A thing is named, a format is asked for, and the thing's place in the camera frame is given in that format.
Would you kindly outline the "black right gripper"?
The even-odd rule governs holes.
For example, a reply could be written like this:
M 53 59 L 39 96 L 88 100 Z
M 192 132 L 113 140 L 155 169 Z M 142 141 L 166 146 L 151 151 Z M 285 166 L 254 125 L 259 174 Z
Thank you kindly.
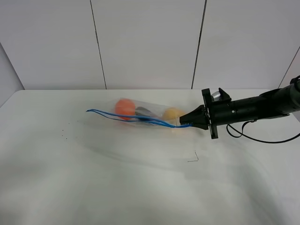
M 204 105 L 200 105 L 190 113 L 180 116 L 180 124 L 190 125 L 202 130 L 207 130 L 209 126 L 211 138 L 217 139 L 217 126 L 228 121 L 232 110 L 231 101 L 213 102 L 210 89 L 203 89 L 202 96 Z

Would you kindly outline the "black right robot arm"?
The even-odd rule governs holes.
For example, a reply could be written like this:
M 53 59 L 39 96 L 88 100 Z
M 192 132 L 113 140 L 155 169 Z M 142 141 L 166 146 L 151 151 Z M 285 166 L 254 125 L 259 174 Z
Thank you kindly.
M 243 122 L 244 125 L 263 119 L 289 116 L 300 110 L 300 78 L 295 77 L 290 84 L 260 94 L 233 101 L 223 90 L 211 94 L 209 89 L 202 90 L 203 105 L 179 118 L 181 125 L 209 130 L 212 139 L 218 138 L 217 127 Z

